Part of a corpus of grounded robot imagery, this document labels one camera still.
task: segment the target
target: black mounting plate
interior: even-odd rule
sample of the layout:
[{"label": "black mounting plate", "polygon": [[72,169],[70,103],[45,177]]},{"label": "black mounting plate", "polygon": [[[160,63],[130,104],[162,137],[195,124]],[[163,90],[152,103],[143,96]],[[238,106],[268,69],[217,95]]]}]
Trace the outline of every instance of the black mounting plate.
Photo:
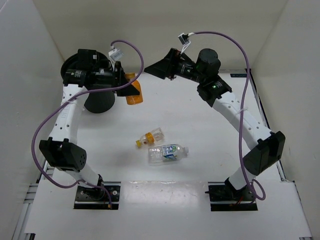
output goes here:
[{"label": "black mounting plate", "polygon": [[253,194],[245,189],[242,191],[243,197],[242,201],[239,204],[236,199],[230,198],[229,195],[224,195],[226,192],[226,185],[224,182],[215,182],[209,183],[208,186],[210,198],[211,212],[238,212],[238,211],[257,211],[258,207],[256,202],[252,202],[254,199]]},{"label": "black mounting plate", "polygon": [[112,209],[109,207],[109,198],[104,195],[101,199],[91,198],[85,194],[85,187],[78,186],[74,199],[74,209],[92,209],[92,210],[118,210],[120,199],[119,185],[104,185],[105,189],[110,193],[112,201]]}]

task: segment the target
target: small plastic bottle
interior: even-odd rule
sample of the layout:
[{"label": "small plastic bottle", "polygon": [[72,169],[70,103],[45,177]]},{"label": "small plastic bottle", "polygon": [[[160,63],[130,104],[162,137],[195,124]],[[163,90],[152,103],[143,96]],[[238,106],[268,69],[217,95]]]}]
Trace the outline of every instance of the small plastic bottle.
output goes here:
[{"label": "small plastic bottle", "polygon": [[160,164],[180,160],[185,158],[188,152],[188,147],[182,147],[178,144],[149,147],[149,163]]},{"label": "small plastic bottle", "polygon": [[141,148],[142,146],[151,145],[154,142],[160,141],[164,137],[165,135],[163,134],[161,128],[158,127],[151,132],[142,135],[139,140],[135,141],[135,143],[138,148]]}]

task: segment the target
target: white cable tie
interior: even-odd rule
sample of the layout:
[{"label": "white cable tie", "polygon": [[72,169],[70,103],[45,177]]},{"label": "white cable tie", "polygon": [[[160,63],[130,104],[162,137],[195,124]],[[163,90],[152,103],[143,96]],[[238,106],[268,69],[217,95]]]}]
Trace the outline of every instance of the white cable tie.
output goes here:
[{"label": "white cable tie", "polygon": [[244,108],[241,108],[235,115],[238,115],[239,113],[241,112],[244,112],[244,111],[247,111],[248,110],[248,107],[244,107]]}]

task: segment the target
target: cable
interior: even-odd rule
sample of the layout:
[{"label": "cable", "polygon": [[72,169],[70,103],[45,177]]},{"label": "cable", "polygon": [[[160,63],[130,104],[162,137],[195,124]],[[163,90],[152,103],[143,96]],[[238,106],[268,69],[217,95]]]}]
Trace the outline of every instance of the cable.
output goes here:
[{"label": "cable", "polygon": [[[216,32],[216,31],[197,31],[197,32],[191,32],[188,34],[188,36],[191,35],[198,35],[198,34],[214,34],[214,35],[219,35],[222,36],[228,40],[230,40],[231,42],[233,42],[242,52],[244,59],[245,59],[245,64],[246,64],[246,80],[245,80],[245,85],[244,85],[244,89],[243,89],[243,93],[242,93],[242,98],[241,98],[241,104],[240,104],[240,109],[244,108],[244,104],[245,104],[245,96],[246,96],[246,91],[248,88],[248,84],[249,84],[249,79],[251,79],[251,75],[250,75],[250,64],[249,64],[249,59],[248,56],[245,52],[245,50],[243,49],[243,47],[233,38],[229,37],[228,35],[225,35],[223,33],[220,32]],[[244,123],[244,111],[240,111],[240,124],[239,124],[239,158],[240,158],[240,165],[241,165],[241,170],[243,173],[243,177],[244,180],[246,182],[246,185],[248,187],[248,189],[252,192],[254,198],[257,198],[259,200],[265,200],[266,199],[266,192],[264,190],[264,188],[262,187],[262,185],[255,179],[252,180],[252,184],[249,182],[247,173],[246,173],[246,168],[245,168],[245,163],[244,163],[244,159],[243,159],[243,152],[242,152],[242,138],[243,138],[243,123]],[[259,196],[255,190],[255,187],[253,185],[253,182],[255,182],[259,188],[262,191],[262,196]]]},{"label": "cable", "polygon": [[36,165],[36,167],[39,169],[39,171],[45,176],[46,179],[48,179],[52,184],[56,185],[57,187],[59,188],[62,188],[62,189],[70,189],[70,188],[73,188],[74,186],[76,186],[78,183],[85,183],[86,185],[92,187],[92,188],[99,188],[99,189],[102,189],[106,192],[106,194],[108,195],[109,197],[109,204],[110,206],[112,205],[112,201],[111,201],[111,196],[109,194],[109,192],[103,187],[103,186],[97,186],[97,185],[92,185],[86,181],[84,181],[83,179],[81,180],[78,180],[76,181],[75,183],[71,184],[71,185],[61,185],[60,183],[56,182],[55,180],[53,180],[47,173],[46,171],[43,170],[43,168],[41,167],[38,159],[37,159],[37,156],[36,156],[36,138],[37,138],[37,135],[38,133],[40,132],[41,128],[54,116],[56,115],[58,112],[60,112],[63,108],[65,108],[68,104],[70,104],[71,101],[73,101],[75,98],[81,96],[81,95],[84,95],[84,94],[90,94],[90,93],[101,93],[101,92],[107,92],[107,91],[116,91],[116,90],[119,90],[119,89],[123,89],[123,88],[126,88],[127,86],[131,85],[135,80],[138,79],[138,77],[141,75],[141,73],[143,72],[143,69],[144,69],[144,58],[141,54],[141,52],[139,51],[139,49],[134,46],[132,43],[126,41],[126,40],[122,40],[122,39],[117,39],[115,41],[113,41],[110,45],[111,47],[113,47],[113,45],[115,43],[125,43],[129,46],[131,46],[139,55],[140,57],[140,60],[141,60],[141,67],[140,67],[140,70],[138,72],[138,74],[136,75],[135,78],[133,78],[132,80],[130,80],[128,83],[122,85],[122,86],[117,86],[117,87],[112,87],[112,88],[103,88],[103,89],[93,89],[93,90],[87,90],[87,91],[83,91],[83,92],[80,92],[80,93],[77,93],[75,94],[74,96],[72,96],[70,99],[68,99],[65,103],[63,103],[60,107],[58,107],[53,113],[51,113],[48,117],[46,117],[45,120],[43,120],[40,125],[37,127],[37,129],[35,130],[34,132],[34,135],[32,137],[32,141],[31,141],[31,154],[32,154],[32,158],[33,158],[33,161]]}]

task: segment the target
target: black cylinder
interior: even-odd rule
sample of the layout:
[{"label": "black cylinder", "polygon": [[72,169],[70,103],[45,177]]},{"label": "black cylinder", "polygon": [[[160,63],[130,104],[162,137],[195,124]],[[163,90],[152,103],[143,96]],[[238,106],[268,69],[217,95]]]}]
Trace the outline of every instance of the black cylinder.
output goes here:
[{"label": "black cylinder", "polygon": [[218,75],[221,62],[218,59],[218,54],[215,50],[204,48],[199,52],[196,60],[196,69],[199,73],[207,77]]},{"label": "black cylinder", "polygon": [[[105,89],[105,86],[91,86],[88,90]],[[90,93],[84,103],[84,107],[91,113],[101,114],[108,111],[114,105],[116,100],[112,91]]]}]

